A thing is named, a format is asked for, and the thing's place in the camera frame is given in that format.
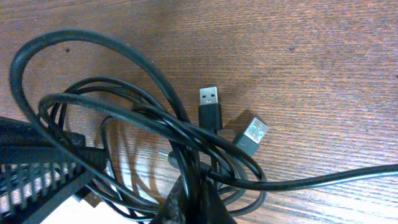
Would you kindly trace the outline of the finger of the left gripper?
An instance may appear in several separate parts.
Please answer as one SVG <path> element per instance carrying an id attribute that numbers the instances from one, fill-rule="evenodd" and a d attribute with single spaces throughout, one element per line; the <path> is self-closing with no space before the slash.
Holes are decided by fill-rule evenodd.
<path id="1" fill-rule="evenodd" d="M 95 175 L 54 148 L 31 124 L 1 118 L 1 223 L 40 223 Z"/>

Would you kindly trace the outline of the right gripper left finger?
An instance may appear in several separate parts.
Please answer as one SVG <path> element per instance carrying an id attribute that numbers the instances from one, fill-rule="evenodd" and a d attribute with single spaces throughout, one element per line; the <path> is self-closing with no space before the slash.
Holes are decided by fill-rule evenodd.
<path id="1" fill-rule="evenodd" d="M 187 224 L 187 198 L 180 176 L 168 194 L 165 203 L 150 224 Z"/>

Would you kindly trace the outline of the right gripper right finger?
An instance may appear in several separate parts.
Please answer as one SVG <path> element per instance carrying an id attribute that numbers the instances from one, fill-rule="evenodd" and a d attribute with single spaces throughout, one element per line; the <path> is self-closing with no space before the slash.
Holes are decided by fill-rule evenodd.
<path id="1" fill-rule="evenodd" d="M 198 209 L 200 224 L 237 224 L 210 181 L 203 181 L 200 190 L 200 208 Z"/>

